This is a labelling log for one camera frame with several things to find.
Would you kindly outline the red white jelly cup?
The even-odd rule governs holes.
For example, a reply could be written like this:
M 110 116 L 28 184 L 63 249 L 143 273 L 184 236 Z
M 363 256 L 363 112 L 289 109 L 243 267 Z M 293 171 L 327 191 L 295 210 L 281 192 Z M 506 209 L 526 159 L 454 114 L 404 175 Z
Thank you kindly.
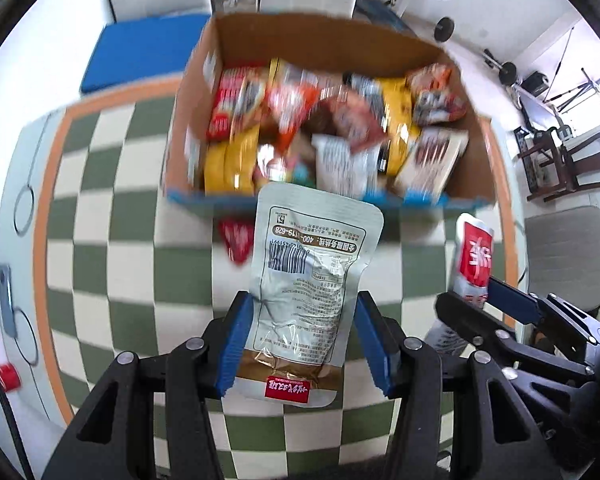
M 458 216 L 455 226 L 449 291 L 482 309 L 488 298 L 494 232 L 467 212 Z

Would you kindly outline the clear plastic snack packet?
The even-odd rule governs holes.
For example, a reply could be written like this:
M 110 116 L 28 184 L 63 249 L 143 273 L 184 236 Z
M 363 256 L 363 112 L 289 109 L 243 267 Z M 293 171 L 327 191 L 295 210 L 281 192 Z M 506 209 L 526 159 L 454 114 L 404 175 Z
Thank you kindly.
M 260 189 L 239 393 L 299 408 L 334 402 L 358 285 L 383 228 L 381 210 L 362 200 L 290 183 Z

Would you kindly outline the white chocolate stick packet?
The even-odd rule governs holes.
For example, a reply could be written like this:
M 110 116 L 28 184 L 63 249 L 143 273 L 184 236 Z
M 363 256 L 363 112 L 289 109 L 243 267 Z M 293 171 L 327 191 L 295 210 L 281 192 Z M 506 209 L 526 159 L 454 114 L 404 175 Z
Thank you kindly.
M 466 130 L 425 128 L 394 178 L 393 188 L 404 198 L 437 202 L 468 141 Z

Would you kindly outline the grey barcode snack packet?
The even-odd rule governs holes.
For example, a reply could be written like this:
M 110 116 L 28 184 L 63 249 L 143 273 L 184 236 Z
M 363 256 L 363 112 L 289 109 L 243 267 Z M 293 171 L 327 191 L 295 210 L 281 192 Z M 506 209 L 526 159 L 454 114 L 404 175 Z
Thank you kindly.
M 314 134 L 312 146 L 319 190 L 356 200 L 377 190 L 379 144 L 352 154 L 349 143 L 343 138 Z

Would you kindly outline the colourful candy ball bag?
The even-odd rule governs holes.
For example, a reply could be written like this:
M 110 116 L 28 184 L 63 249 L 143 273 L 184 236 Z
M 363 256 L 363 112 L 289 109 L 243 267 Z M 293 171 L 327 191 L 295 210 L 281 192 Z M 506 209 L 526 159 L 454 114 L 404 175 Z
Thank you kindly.
M 304 160 L 299 155 L 278 154 L 272 144 L 259 145 L 253 183 L 256 188 L 262 188 L 270 182 L 293 183 L 314 188 L 314 163 Z

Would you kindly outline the large yellow black snack bag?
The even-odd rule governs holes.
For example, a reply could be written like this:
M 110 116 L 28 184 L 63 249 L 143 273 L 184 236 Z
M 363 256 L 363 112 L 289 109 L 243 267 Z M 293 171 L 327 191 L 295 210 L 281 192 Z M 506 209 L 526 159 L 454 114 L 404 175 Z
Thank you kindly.
M 350 74 L 344 76 L 343 81 L 365 99 L 385 131 L 385 174 L 396 177 L 420 135 L 419 126 L 412 118 L 412 94 L 406 77 L 373 79 Z

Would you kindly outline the orange panda snack bag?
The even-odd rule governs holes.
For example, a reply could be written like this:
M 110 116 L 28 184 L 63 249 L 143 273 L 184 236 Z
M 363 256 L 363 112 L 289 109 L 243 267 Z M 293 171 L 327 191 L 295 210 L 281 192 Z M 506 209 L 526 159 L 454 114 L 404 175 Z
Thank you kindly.
M 466 101 L 450 88 L 452 73 L 448 64 L 434 63 L 406 74 L 412 95 L 412 118 L 417 125 L 456 122 L 466 115 Z

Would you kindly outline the brown snack packet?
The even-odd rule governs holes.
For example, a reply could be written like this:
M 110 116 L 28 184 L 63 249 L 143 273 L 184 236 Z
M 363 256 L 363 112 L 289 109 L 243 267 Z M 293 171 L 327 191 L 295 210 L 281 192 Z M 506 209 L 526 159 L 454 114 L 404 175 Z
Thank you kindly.
M 387 139 L 370 103 L 347 86 L 323 89 L 302 127 L 311 134 L 340 136 L 349 143 L 352 154 Z

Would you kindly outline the red green snack packet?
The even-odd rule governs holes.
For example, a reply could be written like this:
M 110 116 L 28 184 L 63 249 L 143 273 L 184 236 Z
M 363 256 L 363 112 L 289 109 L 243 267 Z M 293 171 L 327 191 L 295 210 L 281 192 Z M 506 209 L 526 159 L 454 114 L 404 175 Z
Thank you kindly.
M 213 100 L 206 140 L 227 141 L 260 124 L 267 93 L 268 71 L 264 67 L 223 70 Z

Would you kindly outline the grey office chair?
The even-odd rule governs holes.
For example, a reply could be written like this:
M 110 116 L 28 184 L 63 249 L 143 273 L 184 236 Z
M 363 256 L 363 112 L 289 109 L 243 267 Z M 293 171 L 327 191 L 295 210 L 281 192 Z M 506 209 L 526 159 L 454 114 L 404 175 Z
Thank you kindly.
M 529 290 L 585 312 L 600 307 L 600 208 L 580 206 L 526 220 Z

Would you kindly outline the small red triangular packet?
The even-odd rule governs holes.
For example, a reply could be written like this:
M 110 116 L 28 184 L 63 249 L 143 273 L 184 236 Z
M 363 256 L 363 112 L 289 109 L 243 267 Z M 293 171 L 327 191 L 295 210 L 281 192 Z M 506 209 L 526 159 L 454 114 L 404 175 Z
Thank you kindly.
M 244 264 L 254 243 L 254 222 L 246 218 L 223 218 L 218 221 L 221 240 L 228 258 L 236 266 Z

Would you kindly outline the dark wooden chair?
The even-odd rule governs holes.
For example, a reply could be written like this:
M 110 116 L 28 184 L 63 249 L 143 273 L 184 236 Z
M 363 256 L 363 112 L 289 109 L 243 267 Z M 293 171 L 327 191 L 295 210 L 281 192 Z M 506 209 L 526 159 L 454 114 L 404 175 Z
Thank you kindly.
M 562 196 L 580 192 L 590 192 L 600 188 L 600 132 L 566 148 L 557 145 L 550 130 L 529 131 L 518 127 L 514 130 L 518 145 L 518 158 L 526 175 L 529 195 L 528 202 L 542 198 L 545 203 Z M 557 182 L 553 185 L 541 184 L 535 169 L 553 166 Z

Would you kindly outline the blue smartphone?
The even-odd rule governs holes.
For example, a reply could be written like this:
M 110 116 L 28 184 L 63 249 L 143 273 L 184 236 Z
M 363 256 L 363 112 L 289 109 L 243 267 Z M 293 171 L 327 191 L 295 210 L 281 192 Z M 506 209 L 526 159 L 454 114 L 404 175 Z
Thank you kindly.
M 12 272 L 6 263 L 0 263 L 0 309 L 4 332 L 17 338 L 14 300 L 12 300 Z

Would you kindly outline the open cardboard milk box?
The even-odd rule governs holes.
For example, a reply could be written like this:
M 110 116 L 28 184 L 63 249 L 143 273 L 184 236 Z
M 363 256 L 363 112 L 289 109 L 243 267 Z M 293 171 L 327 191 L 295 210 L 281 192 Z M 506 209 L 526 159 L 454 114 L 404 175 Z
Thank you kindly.
M 495 198 L 477 114 L 442 49 L 350 18 L 212 16 L 176 95 L 163 191 L 237 209 L 299 166 L 318 188 L 385 209 Z

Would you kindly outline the long barbell on floor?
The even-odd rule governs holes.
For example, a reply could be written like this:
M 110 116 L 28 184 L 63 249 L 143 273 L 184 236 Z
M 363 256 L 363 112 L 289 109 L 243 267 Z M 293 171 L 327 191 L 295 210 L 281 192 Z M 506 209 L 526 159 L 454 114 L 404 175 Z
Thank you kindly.
M 480 56 L 484 64 L 491 70 L 496 70 L 498 72 L 498 80 L 503 86 L 513 87 L 515 84 L 518 84 L 517 66 L 510 61 L 501 62 L 494 58 L 494 55 L 489 49 L 479 49 L 470 41 L 460 38 L 455 32 L 455 22 L 452 18 L 444 16 L 437 21 L 434 25 L 434 40 L 436 40 L 438 44 L 445 44 L 450 40 L 455 41 L 473 54 Z

